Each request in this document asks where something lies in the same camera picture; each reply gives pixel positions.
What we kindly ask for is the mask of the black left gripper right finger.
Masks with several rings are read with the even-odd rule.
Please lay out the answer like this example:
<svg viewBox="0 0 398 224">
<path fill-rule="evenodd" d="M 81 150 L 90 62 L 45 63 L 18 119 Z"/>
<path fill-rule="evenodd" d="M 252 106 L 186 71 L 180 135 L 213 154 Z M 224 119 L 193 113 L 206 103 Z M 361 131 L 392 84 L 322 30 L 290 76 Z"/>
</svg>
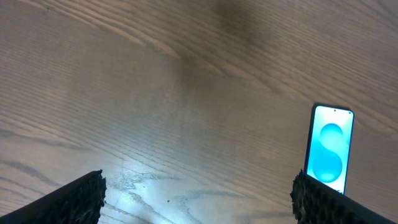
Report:
<svg viewBox="0 0 398 224">
<path fill-rule="evenodd" d="M 290 196 L 298 224 L 394 224 L 304 171 L 295 177 Z"/>
</svg>

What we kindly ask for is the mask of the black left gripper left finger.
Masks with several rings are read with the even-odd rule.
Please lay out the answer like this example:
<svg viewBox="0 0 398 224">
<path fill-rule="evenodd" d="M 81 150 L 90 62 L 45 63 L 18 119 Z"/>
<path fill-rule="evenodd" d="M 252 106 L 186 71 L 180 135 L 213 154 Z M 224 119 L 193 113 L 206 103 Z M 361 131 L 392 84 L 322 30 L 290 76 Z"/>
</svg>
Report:
<svg viewBox="0 0 398 224">
<path fill-rule="evenodd" d="M 1 224 L 98 223 L 105 205 L 106 179 L 92 171 L 1 217 Z"/>
</svg>

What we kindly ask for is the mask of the blue Galaxy smartphone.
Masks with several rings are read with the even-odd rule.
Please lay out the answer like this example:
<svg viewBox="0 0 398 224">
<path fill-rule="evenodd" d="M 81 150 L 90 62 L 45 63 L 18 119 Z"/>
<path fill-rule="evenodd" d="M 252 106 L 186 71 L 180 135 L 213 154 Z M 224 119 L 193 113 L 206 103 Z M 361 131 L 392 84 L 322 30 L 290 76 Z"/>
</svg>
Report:
<svg viewBox="0 0 398 224">
<path fill-rule="evenodd" d="M 304 172 L 342 195 L 346 192 L 354 118 L 347 107 L 312 106 Z"/>
</svg>

